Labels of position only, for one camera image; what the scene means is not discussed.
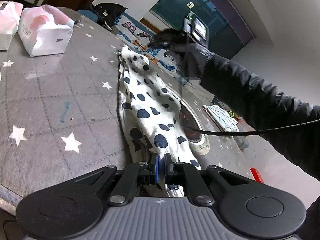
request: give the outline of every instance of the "white fabric with black spots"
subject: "white fabric with black spots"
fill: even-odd
[[[148,58],[124,45],[119,60],[119,117],[132,161],[148,161],[150,152],[157,153],[162,171],[164,154],[170,153],[173,162],[192,163],[201,169],[180,125],[180,102],[149,67]],[[163,173],[157,187],[146,189],[157,197],[183,196],[182,187],[165,185]]]

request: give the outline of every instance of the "blue stool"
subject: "blue stool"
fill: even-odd
[[[94,21],[95,23],[98,21],[98,16],[89,10],[78,10],[78,13],[82,14],[83,16],[86,16],[90,20]]]

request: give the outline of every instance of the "device screen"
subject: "device screen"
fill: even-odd
[[[207,29],[206,27],[199,21],[198,18],[195,20],[195,30],[202,36],[204,40],[207,37]]]

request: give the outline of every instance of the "person's arm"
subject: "person's arm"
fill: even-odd
[[[278,87],[218,55],[205,65],[200,84],[255,130],[320,119],[320,106],[285,95]],[[290,162],[320,180],[320,123],[262,137]]]

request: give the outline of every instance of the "gray ribbed plate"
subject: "gray ribbed plate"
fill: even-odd
[[[76,240],[243,240],[225,228],[210,208],[186,197],[136,197],[131,204],[110,208],[101,222]]]

